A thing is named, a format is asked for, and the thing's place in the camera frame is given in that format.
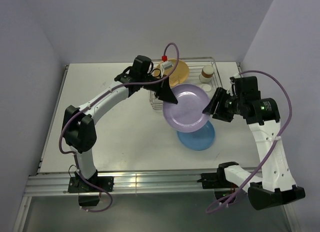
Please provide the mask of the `white ceramic bowl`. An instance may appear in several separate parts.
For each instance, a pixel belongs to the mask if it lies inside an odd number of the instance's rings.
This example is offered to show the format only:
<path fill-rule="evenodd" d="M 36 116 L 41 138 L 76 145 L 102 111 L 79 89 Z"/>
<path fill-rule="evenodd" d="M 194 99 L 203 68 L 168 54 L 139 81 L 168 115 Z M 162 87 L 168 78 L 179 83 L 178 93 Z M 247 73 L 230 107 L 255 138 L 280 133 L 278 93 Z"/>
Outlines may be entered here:
<path fill-rule="evenodd" d="M 210 84 L 202 84 L 201 88 L 206 92 L 209 93 L 212 90 L 212 86 Z"/>

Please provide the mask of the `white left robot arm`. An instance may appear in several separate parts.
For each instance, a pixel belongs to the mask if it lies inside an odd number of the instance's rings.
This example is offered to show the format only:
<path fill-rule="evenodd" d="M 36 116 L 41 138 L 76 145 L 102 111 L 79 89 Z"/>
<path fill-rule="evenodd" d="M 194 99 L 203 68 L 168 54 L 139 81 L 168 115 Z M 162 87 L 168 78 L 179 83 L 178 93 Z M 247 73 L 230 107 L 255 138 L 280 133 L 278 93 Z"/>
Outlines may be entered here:
<path fill-rule="evenodd" d="M 58 147 L 62 154 L 73 155 L 75 177 L 85 191 L 103 189 L 94 165 L 92 148 L 97 141 L 96 124 L 111 108 L 141 88 L 155 92 L 164 102 L 178 103 L 169 86 L 168 76 L 155 78 L 149 69 L 150 65 L 129 66 L 91 101 L 79 107 L 70 105 L 66 108 Z"/>

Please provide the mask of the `aluminium table edge rail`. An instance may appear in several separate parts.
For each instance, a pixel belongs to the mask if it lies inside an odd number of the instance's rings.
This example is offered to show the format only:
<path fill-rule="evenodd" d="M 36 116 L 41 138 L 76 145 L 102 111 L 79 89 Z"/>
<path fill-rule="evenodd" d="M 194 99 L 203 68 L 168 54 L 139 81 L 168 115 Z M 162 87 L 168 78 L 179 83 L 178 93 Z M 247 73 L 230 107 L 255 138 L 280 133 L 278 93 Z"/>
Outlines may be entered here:
<path fill-rule="evenodd" d="M 144 194 L 174 192 L 205 192 L 201 174 L 215 173 L 215 169 L 159 170 L 100 172 L 99 177 L 113 177 L 113 188 L 110 194 Z M 30 176 L 23 192 L 29 196 L 62 196 L 71 195 L 68 187 L 68 172 L 48 173 Z"/>

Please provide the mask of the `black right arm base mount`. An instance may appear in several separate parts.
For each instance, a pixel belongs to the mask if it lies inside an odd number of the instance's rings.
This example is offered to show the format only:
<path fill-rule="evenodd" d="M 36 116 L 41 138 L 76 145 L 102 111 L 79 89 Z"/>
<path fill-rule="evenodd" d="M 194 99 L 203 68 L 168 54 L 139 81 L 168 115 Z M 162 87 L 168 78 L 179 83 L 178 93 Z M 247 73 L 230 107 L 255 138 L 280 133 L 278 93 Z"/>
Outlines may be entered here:
<path fill-rule="evenodd" d="M 219 170 L 218 172 L 202 173 L 197 183 L 201 183 L 202 189 L 217 189 L 217 188 L 238 188 L 239 185 L 232 183 L 226 179 L 224 171 Z"/>

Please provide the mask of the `white cup with wood patches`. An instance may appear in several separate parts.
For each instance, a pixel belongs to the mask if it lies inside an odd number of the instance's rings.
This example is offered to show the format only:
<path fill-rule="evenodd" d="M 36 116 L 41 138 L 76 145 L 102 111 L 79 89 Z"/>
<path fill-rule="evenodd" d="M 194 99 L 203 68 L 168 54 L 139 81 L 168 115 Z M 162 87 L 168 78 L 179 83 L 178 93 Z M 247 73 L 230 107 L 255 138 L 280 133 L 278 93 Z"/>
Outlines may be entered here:
<path fill-rule="evenodd" d="M 199 75 L 199 80 L 202 83 L 209 83 L 213 79 L 215 69 L 212 65 L 205 65 Z"/>

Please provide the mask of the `purple plastic plate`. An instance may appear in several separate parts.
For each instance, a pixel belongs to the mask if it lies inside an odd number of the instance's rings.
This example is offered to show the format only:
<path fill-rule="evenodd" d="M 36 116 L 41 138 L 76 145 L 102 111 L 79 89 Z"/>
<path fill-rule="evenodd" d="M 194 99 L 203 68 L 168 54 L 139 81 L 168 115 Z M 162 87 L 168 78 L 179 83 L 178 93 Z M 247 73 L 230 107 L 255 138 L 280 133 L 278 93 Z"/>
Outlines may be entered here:
<path fill-rule="evenodd" d="M 209 120 L 209 115 L 203 113 L 210 98 L 200 87 L 193 84 L 180 84 L 172 88 L 178 103 L 164 102 L 163 117 L 175 130 L 191 133 L 201 129 Z"/>

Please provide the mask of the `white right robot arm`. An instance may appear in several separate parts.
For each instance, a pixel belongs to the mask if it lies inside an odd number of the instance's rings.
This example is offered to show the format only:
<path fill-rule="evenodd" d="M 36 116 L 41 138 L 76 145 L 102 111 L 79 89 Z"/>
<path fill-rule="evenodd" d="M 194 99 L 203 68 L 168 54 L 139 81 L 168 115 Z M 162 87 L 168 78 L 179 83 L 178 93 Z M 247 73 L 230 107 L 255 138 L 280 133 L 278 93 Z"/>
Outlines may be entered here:
<path fill-rule="evenodd" d="M 262 210 L 305 198 L 304 188 L 297 186 L 287 163 L 281 134 L 289 122 L 280 123 L 277 103 L 253 93 L 230 95 L 217 88 L 204 113 L 214 119 L 231 122 L 241 115 L 254 136 L 260 163 L 249 173 L 236 162 L 219 164 L 216 180 L 220 186 L 238 186 L 247 193 L 252 207 Z"/>

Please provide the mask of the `blue plastic plate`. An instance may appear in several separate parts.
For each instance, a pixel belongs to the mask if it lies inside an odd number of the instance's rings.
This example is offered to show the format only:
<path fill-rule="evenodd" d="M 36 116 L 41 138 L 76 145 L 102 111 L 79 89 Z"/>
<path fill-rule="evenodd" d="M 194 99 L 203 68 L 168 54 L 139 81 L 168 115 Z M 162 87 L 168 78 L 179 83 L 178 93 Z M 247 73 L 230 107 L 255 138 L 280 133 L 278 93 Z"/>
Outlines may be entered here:
<path fill-rule="evenodd" d="M 214 126 L 208 121 L 201 129 L 191 132 L 177 132 L 177 137 L 182 145 L 194 151 L 203 151 L 210 148 L 216 136 Z"/>

